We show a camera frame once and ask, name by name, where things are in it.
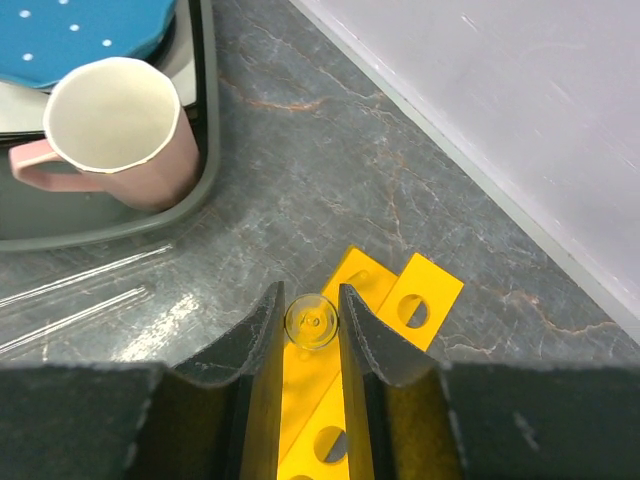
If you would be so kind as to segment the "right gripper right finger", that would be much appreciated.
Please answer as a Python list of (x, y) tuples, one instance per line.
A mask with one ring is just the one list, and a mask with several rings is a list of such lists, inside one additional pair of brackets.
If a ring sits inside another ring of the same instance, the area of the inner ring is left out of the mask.
[(440, 362), (339, 289), (354, 479), (635, 479), (634, 363)]

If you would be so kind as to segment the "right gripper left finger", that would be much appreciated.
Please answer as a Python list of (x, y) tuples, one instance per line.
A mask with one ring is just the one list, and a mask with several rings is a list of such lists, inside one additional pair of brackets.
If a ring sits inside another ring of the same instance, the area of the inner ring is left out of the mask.
[(285, 289), (176, 366), (5, 364), (5, 479), (272, 479)]

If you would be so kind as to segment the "glass test tube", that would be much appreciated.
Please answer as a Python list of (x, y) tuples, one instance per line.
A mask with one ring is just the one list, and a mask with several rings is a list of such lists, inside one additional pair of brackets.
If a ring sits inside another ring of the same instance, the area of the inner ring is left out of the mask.
[(305, 350), (319, 350), (329, 345), (338, 332), (338, 312), (321, 294), (304, 294), (288, 307), (284, 328), (289, 340)]

